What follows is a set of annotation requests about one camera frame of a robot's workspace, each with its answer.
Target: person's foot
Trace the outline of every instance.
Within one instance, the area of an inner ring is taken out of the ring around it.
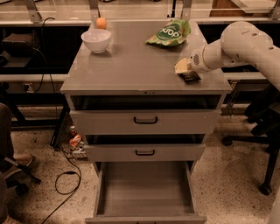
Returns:
[[[25,154],[15,154],[14,158],[16,162],[20,165],[28,166],[33,161],[33,155],[31,153],[25,153]],[[16,174],[17,172],[21,172],[19,168],[17,168],[15,165],[12,165],[7,171],[3,171],[2,174],[5,179],[8,179],[12,175]]]
[[[33,155],[31,153],[15,154],[14,158],[18,164],[25,166],[30,165],[33,161]]]
[[[21,224],[21,222],[19,222],[18,220],[14,220],[8,215],[7,219],[3,222],[3,224]]]

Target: bag of chips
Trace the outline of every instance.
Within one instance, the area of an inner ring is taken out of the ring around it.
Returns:
[[[170,21],[157,34],[150,37],[146,43],[161,46],[178,46],[186,40],[186,36],[191,33],[189,22],[184,19]]]

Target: office chair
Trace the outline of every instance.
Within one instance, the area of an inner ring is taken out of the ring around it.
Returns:
[[[35,184],[40,184],[41,183],[40,179],[35,178],[31,174],[30,168],[28,166],[21,165],[21,164],[17,163],[16,161],[14,161],[14,160],[12,160],[12,159],[10,159],[8,157],[5,157],[4,155],[0,154],[0,161],[1,160],[5,160],[6,162],[8,162],[10,164],[15,165],[18,169],[21,169],[25,174],[27,174],[31,178],[31,180],[34,181]],[[26,184],[21,184],[17,180],[9,180],[9,179],[7,179],[6,180],[6,184],[7,184],[7,188],[11,188],[11,187],[15,186],[16,187],[17,195],[23,195],[23,194],[28,193],[28,186]]]
[[[271,179],[280,149],[280,93],[268,85],[246,108],[244,115],[249,123],[256,123],[253,136],[225,136],[222,143],[229,146],[233,141],[268,144],[269,162],[264,182],[259,190],[265,195],[272,193]]]

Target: caster wheel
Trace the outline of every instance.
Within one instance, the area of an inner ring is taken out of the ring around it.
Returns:
[[[272,188],[270,185],[262,184],[260,185],[259,190],[264,195],[270,195],[270,193],[272,193]]]
[[[225,136],[225,137],[222,139],[222,144],[225,145],[225,146],[229,146],[229,145],[232,145],[232,144],[233,144],[233,141],[232,141],[230,138],[228,138],[228,137]]]
[[[16,187],[16,193],[18,196],[28,193],[28,186],[26,184],[21,184]]]

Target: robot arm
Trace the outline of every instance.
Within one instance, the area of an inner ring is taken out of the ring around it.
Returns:
[[[250,64],[280,90],[279,60],[280,49],[267,33],[251,23],[235,22],[223,31],[219,40],[195,50],[190,63],[197,73]]]

